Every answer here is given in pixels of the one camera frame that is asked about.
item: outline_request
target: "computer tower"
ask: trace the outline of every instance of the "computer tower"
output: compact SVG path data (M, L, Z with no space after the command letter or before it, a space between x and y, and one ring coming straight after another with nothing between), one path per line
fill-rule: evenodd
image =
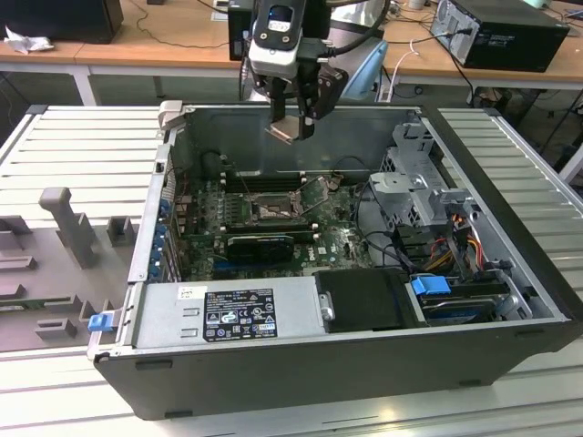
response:
M457 34L466 30L466 34ZM431 33L465 68L544 72L569 26L522 0L442 0Z
M111 42L124 19L119 0L4 0L0 36L5 26L24 36L89 44Z

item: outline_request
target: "blue drive latch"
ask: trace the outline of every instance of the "blue drive latch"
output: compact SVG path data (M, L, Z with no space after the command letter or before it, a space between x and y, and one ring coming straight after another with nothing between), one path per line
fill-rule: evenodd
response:
M449 288L445 276L419 276L411 281L415 295L449 294Z
M89 329L89 332L113 330L115 328L113 326L113 313L102 312L100 314L94 314L89 319L87 328Z

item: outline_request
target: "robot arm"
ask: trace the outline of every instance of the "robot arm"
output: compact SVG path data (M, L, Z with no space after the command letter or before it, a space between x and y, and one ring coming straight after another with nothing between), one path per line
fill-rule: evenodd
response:
M249 60L254 88L271 101L269 131L288 143L311 137L314 120L330 114L348 74L328 59L363 43L383 22L390 1L369 29L344 47L327 41L332 7L360 0L257 0ZM285 101L295 98L299 116L285 114Z

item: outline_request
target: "power supply label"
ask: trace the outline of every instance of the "power supply label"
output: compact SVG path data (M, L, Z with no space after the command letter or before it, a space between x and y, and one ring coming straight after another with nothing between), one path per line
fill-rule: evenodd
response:
M277 337L273 289L206 293L202 334L209 342Z

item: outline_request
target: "motherboard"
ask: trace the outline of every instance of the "motherboard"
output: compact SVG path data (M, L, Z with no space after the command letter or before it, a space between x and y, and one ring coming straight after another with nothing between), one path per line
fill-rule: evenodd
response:
M295 189L262 184L277 191L238 182L206 181L179 199L184 279L310 276L373 266L353 223L354 185L324 175L290 181Z

